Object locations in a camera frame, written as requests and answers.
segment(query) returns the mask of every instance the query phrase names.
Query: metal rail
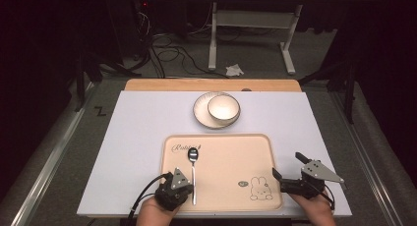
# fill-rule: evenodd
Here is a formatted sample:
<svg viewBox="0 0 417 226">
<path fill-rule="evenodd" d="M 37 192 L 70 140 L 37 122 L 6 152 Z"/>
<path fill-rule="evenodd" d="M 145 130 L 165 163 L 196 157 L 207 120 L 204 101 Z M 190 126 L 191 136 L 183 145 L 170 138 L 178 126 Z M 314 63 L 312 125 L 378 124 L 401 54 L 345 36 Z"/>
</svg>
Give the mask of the metal rail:
<svg viewBox="0 0 417 226">
<path fill-rule="evenodd" d="M 375 169 L 372 161 L 366 151 L 365 146 L 362 144 L 361 140 L 356 133 L 356 130 L 353 125 L 344 116 L 344 108 L 342 104 L 341 97 L 336 92 L 329 93 L 331 100 L 335 104 L 337 111 L 340 116 L 343 118 L 344 125 L 346 126 L 350 137 L 354 142 L 355 152 L 359 158 L 362 169 L 364 170 L 365 176 L 368 179 L 369 185 L 375 195 L 375 198 L 380 205 L 381 211 L 386 218 L 387 224 L 390 226 L 402 226 L 402 221 L 396 212 L 395 206 L 393 205 L 386 186 L 378 175 L 377 170 Z"/>
<path fill-rule="evenodd" d="M 89 90 L 87 102 L 90 100 L 93 91 L 95 90 L 95 87 L 91 87 L 92 83 L 89 83 L 89 86 L 87 87 L 87 90 Z M 53 176 L 55 175 L 59 164 L 61 163 L 65 152 L 67 151 L 68 142 L 70 141 L 71 136 L 80 123 L 84 112 L 85 107 L 82 107 L 80 111 L 75 115 L 61 141 L 59 141 L 54 146 L 51 154 L 49 155 L 49 158 L 46 160 L 45 165 L 43 166 L 36 181 L 31 187 L 28 196 L 22 204 L 19 212 L 16 214 L 15 219 L 12 222 L 12 226 L 24 226 L 30 224 L 30 220 L 33 218 L 37 207 L 39 206 L 44 194 L 46 193 L 46 190 L 48 189 L 49 184 L 51 183 Z"/>
</svg>

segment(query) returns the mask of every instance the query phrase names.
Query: beige placemat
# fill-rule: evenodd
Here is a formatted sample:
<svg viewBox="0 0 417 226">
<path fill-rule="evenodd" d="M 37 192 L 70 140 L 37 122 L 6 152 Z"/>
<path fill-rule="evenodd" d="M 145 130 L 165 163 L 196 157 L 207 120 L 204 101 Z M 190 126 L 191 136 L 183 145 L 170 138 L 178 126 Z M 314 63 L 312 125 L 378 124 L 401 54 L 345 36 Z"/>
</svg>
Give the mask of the beige placemat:
<svg viewBox="0 0 417 226">
<path fill-rule="evenodd" d="M 161 172 L 178 167 L 192 181 L 188 149 L 199 150 L 197 204 L 191 195 L 181 211 L 273 210 L 282 205 L 269 138 L 265 135 L 171 136 L 164 144 Z"/>
</svg>

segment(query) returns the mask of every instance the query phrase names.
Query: cartoon rabbit print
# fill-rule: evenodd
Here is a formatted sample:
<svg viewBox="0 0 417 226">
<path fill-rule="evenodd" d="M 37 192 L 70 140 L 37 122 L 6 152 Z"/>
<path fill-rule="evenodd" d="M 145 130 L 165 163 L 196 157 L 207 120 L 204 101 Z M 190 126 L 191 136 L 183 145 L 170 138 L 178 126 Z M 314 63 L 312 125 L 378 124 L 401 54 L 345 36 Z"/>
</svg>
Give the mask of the cartoon rabbit print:
<svg viewBox="0 0 417 226">
<path fill-rule="evenodd" d="M 251 200 L 272 199 L 272 194 L 265 177 L 254 177 L 251 180 Z"/>
</svg>

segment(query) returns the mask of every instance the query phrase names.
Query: wooden board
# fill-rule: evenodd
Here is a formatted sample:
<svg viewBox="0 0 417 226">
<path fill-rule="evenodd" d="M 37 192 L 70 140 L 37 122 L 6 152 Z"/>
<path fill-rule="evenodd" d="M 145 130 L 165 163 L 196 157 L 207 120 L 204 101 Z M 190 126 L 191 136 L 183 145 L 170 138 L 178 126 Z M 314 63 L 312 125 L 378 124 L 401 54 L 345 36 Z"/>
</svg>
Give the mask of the wooden board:
<svg viewBox="0 0 417 226">
<path fill-rule="evenodd" d="M 197 204 L 192 196 L 181 211 L 274 210 L 282 205 L 269 138 L 265 135 L 171 136 L 164 144 L 161 172 L 178 167 L 192 182 L 188 149 L 199 150 L 195 164 Z"/>
<path fill-rule="evenodd" d="M 131 79 L 125 90 L 301 91 L 295 80 Z"/>
</svg>

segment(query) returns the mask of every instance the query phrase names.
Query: table surface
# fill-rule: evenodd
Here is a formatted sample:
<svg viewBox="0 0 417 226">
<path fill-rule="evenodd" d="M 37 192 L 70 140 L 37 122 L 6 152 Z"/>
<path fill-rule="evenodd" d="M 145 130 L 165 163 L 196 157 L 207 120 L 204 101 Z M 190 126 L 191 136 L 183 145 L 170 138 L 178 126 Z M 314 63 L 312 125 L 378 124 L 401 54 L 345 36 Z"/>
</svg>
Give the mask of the table surface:
<svg viewBox="0 0 417 226">
<path fill-rule="evenodd" d="M 252 91 L 241 91 L 248 88 Z M 206 91 L 221 90 L 241 105 L 230 127 L 210 130 L 192 107 Z M 278 171 L 298 179 L 299 151 L 334 170 L 308 98 L 291 80 L 130 80 L 121 92 L 77 213 L 89 217 L 126 217 L 142 189 L 161 171 L 164 141 L 172 135 L 262 134 L 270 138 Z M 337 207 L 335 216 L 351 211 L 341 186 L 327 182 Z M 157 186 L 149 189 L 153 193 Z M 179 212 L 177 217 L 302 217 L 287 194 L 278 210 Z"/>
</svg>

